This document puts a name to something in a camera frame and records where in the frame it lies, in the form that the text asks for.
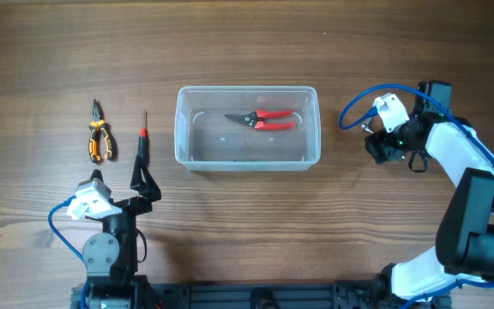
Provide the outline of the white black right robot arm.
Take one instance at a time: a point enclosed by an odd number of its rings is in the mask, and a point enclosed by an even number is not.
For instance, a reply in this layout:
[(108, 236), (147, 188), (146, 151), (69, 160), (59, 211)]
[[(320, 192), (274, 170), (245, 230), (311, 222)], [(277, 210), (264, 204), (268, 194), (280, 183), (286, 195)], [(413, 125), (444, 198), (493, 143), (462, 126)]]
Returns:
[(412, 306), (465, 285), (494, 288), (494, 154), (450, 111), (450, 84), (420, 82), (410, 112), (397, 87), (386, 88), (362, 118), (364, 129), (374, 117), (383, 122), (365, 138), (366, 150), (378, 164), (404, 155), (433, 159), (455, 186), (434, 246), (386, 271), (388, 294)]

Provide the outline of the orange black pliers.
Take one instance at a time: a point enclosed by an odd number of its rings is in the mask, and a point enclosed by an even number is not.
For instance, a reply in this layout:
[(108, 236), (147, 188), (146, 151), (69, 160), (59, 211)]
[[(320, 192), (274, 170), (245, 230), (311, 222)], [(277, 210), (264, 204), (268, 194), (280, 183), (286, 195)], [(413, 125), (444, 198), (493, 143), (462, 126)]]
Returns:
[(89, 138), (87, 150), (89, 159), (94, 164), (100, 164), (103, 160), (115, 161), (117, 159), (117, 143), (111, 133), (111, 126), (105, 121), (104, 113), (98, 100), (93, 100), (93, 121), (89, 124)]

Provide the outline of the black red precision screwdriver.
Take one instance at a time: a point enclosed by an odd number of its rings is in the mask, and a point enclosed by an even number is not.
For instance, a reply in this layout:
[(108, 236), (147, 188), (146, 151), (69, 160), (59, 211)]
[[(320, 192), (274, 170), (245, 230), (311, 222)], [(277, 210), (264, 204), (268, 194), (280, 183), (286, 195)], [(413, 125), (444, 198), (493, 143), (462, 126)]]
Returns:
[(138, 139), (137, 155), (142, 158), (145, 166), (149, 165), (148, 112), (143, 112), (141, 133)]

